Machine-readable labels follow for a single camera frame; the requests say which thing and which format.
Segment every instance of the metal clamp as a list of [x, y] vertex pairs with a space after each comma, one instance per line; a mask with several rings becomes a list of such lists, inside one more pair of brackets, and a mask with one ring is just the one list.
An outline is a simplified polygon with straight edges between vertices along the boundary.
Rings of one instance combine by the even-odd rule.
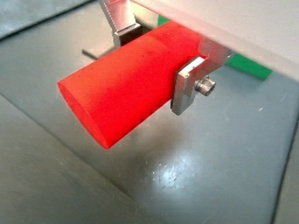
[[143, 27], [136, 22], [130, 0], [99, 0], [99, 4], [112, 28], [118, 48], [143, 35]]
[[200, 42], [199, 53], [200, 57], [190, 61], [176, 73], [171, 106], [176, 115], [192, 105], [198, 92], [206, 96], [211, 94], [216, 83], [210, 79], [210, 73], [223, 66], [234, 54], [227, 47], [207, 38]]

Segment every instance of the red cylinder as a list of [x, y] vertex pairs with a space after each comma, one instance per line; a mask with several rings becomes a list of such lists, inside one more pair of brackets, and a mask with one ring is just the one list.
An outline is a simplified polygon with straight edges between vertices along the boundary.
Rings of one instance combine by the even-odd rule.
[[200, 39], [168, 22], [59, 81], [70, 108], [106, 149], [171, 100], [175, 72], [199, 54]]

